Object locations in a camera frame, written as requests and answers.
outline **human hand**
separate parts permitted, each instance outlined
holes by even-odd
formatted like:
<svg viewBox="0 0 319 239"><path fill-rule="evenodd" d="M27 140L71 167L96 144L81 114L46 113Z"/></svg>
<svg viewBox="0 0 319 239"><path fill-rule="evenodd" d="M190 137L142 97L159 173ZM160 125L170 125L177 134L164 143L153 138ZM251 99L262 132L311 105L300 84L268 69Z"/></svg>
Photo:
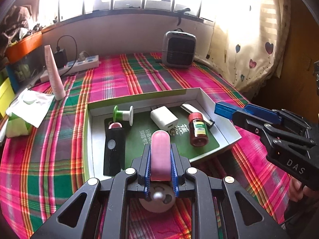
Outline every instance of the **human hand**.
<svg viewBox="0 0 319 239"><path fill-rule="evenodd" d="M291 177L288 190L289 199L294 202L298 202L303 198L304 195L309 198L319 198L319 191L312 191L307 186L301 188L301 182L296 178Z"/></svg>

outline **gray space heater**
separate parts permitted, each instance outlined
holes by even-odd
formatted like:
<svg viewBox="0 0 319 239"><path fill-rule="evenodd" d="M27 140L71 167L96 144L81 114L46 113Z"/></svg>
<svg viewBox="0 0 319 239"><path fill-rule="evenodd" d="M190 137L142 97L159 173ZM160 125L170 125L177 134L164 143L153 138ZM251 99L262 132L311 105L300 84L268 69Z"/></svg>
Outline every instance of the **gray space heater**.
<svg viewBox="0 0 319 239"><path fill-rule="evenodd" d="M192 34L169 31L162 47L162 63L167 67L188 68L192 65L196 49L196 37Z"/></svg>

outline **bed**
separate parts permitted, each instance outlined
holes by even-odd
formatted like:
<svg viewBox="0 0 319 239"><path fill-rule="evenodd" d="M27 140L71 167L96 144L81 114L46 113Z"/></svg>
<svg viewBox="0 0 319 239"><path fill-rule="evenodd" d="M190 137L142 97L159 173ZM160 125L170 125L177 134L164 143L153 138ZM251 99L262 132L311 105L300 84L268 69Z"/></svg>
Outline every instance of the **bed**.
<svg viewBox="0 0 319 239"><path fill-rule="evenodd" d="M156 63L160 53L103 58L98 68L63 79L66 97L54 101L38 129L7 139L0 167L0 203L7 222L29 238L83 183L82 128L88 102L146 92L201 87L212 100L243 107L248 101L208 67ZM45 83L38 91L52 92ZM242 139L196 167L213 177L233 176L278 222L288 204L290 177L265 159L259 137L237 128ZM130 238L181 239L191 235L191 205L177 199L162 214L131 200Z"/></svg>

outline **cream curtain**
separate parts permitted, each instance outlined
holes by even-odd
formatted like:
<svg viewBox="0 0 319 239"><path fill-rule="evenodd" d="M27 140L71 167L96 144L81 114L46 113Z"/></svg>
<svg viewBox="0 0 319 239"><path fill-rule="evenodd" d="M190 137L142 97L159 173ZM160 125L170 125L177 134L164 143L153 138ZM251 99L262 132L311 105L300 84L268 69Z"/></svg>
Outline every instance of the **cream curtain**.
<svg viewBox="0 0 319 239"><path fill-rule="evenodd" d="M206 64L251 99L280 77L290 0L213 0L216 15Z"/></svg>

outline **white power adapter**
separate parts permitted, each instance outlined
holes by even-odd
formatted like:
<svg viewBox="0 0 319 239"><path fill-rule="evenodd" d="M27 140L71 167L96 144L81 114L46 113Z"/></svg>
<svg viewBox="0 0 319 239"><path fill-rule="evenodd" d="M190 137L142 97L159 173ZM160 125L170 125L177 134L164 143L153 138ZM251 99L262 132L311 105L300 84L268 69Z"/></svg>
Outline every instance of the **white power adapter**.
<svg viewBox="0 0 319 239"><path fill-rule="evenodd" d="M165 106L152 110L151 119L164 131L169 131L178 124L178 118Z"/></svg>

